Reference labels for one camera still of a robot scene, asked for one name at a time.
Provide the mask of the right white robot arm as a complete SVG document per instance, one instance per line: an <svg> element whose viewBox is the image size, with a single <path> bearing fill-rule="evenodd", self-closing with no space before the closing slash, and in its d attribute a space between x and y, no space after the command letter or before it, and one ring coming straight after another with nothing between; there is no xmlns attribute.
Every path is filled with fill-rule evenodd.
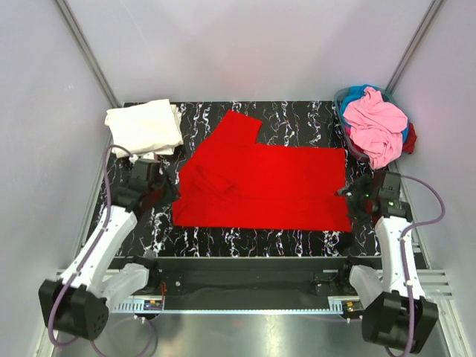
<svg viewBox="0 0 476 357"><path fill-rule="evenodd" d="M364 308L361 334L383 346L389 356L421 351L439 317L417 276L411 232L419 227L411 206L401 200L403 176L379 170L337 191L346 199L352 227L373 225L378 238L382 273L361 258L350 257L339 269L335 285L358 295Z"/></svg>

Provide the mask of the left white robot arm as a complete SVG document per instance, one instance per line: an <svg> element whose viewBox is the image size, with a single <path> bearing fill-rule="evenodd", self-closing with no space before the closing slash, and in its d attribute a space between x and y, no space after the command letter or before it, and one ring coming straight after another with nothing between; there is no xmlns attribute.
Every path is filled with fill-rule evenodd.
<svg viewBox="0 0 476 357"><path fill-rule="evenodd" d="M155 293L161 284L158 263L150 257L131 257L119 272L106 272L142 216L168 206L178 191L158 161L140 158L129 178L116 190L106 190L106 207L92 236L70 266L56 279L39 287L39 302L51 338L63 332L93 341L104 330L109 315L129 296Z"/></svg>

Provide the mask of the folded white t-shirt stack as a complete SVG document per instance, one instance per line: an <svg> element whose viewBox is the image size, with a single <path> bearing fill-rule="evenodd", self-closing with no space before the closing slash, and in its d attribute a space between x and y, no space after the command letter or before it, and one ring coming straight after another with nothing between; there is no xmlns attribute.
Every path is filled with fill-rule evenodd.
<svg viewBox="0 0 476 357"><path fill-rule="evenodd" d="M111 131L113 144L131 154L172 155L184 143L181 112L168 99L109 109L105 125Z"/></svg>

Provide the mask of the dark red t-shirt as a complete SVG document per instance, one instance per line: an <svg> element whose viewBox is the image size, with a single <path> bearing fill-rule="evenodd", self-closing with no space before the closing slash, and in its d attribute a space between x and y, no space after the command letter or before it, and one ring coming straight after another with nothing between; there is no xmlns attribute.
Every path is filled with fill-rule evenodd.
<svg viewBox="0 0 476 357"><path fill-rule="evenodd" d="M409 124L408 136L405 143L402 146L402 152L404 154L412 154L414 152L417 142L417 134L412 123Z"/></svg>

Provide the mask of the pink t-shirt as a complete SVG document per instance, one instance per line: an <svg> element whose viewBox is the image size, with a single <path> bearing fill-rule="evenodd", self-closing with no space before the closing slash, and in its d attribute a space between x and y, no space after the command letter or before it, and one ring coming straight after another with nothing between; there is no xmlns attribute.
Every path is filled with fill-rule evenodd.
<svg viewBox="0 0 476 357"><path fill-rule="evenodd" d="M350 127L350 139L377 170L402 154L402 131L409 120L398 106L383 98L382 91L367 87L364 92L347 106L344 119Z"/></svg>

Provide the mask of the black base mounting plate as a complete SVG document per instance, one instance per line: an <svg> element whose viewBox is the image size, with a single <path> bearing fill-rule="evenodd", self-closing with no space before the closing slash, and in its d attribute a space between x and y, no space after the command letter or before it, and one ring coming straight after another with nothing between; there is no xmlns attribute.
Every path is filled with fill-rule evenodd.
<svg viewBox="0 0 476 357"><path fill-rule="evenodd" d="M310 304L341 295L336 274L348 263L382 267L379 257L159 257L152 264L151 282L138 294Z"/></svg>

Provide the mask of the grey laundry basket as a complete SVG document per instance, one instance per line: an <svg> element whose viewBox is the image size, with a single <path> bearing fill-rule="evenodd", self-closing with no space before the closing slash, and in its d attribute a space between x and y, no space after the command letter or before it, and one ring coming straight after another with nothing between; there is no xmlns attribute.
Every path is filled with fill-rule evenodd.
<svg viewBox="0 0 476 357"><path fill-rule="evenodd" d="M350 127L347 125L347 122L343 116L343 102L349 97L355 97L359 99L358 94L361 93L362 86L352 86L348 88L341 89L337 91L334 95L333 104L339 119L339 123L341 125L341 130L343 132L345 143L347 144L347 148L351 154L357 161L368 163L369 157L364 153L364 151L356 146L353 141L350 139Z"/></svg>

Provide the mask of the blue t-shirt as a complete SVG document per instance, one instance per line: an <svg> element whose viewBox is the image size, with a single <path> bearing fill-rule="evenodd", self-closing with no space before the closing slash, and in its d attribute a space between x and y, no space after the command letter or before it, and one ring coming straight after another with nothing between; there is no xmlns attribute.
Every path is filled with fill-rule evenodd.
<svg viewBox="0 0 476 357"><path fill-rule="evenodd" d="M382 89L380 89L379 87L372 86L369 84L364 84L362 86L349 87L347 94L344 96L344 99L341 101L341 106L339 109L341 116L344 116L345 109L350 103L352 103L355 100L359 100L360 98L364 96L365 94L364 90L367 87L371 87L377 91L382 91ZM402 131L402 140L404 144L406 143L408 139L409 132L410 132L410 121L408 121L406 128Z"/></svg>

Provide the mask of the right small circuit board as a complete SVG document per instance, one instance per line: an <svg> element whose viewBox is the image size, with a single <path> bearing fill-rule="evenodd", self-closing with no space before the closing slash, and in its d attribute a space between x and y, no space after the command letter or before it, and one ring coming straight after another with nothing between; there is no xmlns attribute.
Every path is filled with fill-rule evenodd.
<svg viewBox="0 0 476 357"><path fill-rule="evenodd" d="M346 312L363 311L364 307L360 300L348 300L344 302L344 309Z"/></svg>

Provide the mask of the small circuit board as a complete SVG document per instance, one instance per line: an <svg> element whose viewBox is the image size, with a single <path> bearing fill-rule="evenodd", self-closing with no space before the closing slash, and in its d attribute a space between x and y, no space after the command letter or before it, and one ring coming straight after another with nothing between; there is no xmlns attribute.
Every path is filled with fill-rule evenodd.
<svg viewBox="0 0 476 357"><path fill-rule="evenodd" d="M360 300L348 300L344 302L344 309L346 312L363 311L364 307Z"/></svg>
<svg viewBox="0 0 476 357"><path fill-rule="evenodd" d="M154 299L154 300L145 300L144 309L147 311L162 310L164 308L163 300Z"/></svg>

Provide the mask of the left small circuit board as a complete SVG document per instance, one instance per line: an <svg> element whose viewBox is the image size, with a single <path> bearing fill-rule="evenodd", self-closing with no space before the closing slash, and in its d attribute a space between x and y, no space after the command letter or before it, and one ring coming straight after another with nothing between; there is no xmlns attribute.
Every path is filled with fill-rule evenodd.
<svg viewBox="0 0 476 357"><path fill-rule="evenodd" d="M154 300L145 300L144 309L147 311L162 310L164 308L163 300L154 299Z"/></svg>

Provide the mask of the left aluminium frame post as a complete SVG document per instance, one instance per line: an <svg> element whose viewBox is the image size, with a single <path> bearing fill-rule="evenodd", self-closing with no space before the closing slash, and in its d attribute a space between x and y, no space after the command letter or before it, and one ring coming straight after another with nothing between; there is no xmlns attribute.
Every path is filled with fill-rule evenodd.
<svg viewBox="0 0 476 357"><path fill-rule="evenodd" d="M85 34L83 33L79 22L77 21L72 9L65 0L53 0L54 5L57 7L61 17L65 21L68 29L71 32L71 35L74 38L74 41L77 43L80 52L82 53L86 65L89 67L94 78L96 79L97 84L99 85L102 93L107 99L109 105L113 108L120 107L120 102L118 101L115 93L112 90L112 87L109 84L109 81L106 79L105 74L103 73L100 63L97 61L96 56L94 55Z"/></svg>

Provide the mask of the aluminium frame post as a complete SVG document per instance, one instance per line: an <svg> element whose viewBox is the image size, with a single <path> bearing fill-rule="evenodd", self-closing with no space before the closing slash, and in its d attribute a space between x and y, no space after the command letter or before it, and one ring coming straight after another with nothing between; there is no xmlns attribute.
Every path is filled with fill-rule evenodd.
<svg viewBox="0 0 476 357"><path fill-rule="evenodd" d="M120 102L118 101L115 93L112 90L112 87L109 84L109 81L106 79L105 74L103 73L100 63L97 61L96 56L94 55L85 34L83 33L79 22L77 21L72 9L65 0L53 0L54 5L57 7L61 17L65 21L68 29L71 32L71 35L74 38L74 41L77 43L80 52L82 53L86 65L89 67L94 78L96 79L97 84L99 85L102 93L107 99L109 105L113 108L120 107Z"/></svg>
<svg viewBox="0 0 476 357"><path fill-rule="evenodd" d="M417 52L419 46L422 44L422 41L429 32L430 27L432 26L445 2L445 0L432 0L429 4L428 9L417 26L414 35L411 37L410 42L408 43L386 86L386 90L391 94L394 93L400 79L402 78L402 75L405 73L406 68L408 67L414 54Z"/></svg>

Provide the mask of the right aluminium frame post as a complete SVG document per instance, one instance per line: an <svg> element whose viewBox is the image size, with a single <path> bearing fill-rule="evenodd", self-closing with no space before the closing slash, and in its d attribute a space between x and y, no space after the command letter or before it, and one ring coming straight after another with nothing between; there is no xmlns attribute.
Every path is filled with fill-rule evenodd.
<svg viewBox="0 0 476 357"><path fill-rule="evenodd" d="M406 68L408 67L414 54L417 52L419 46L422 44L422 41L429 32L430 27L432 26L445 2L445 0L432 0L429 4L428 9L417 26L414 35L411 37L410 42L408 43L386 86L386 90L391 94L394 93L400 79L402 78L402 75L405 73Z"/></svg>

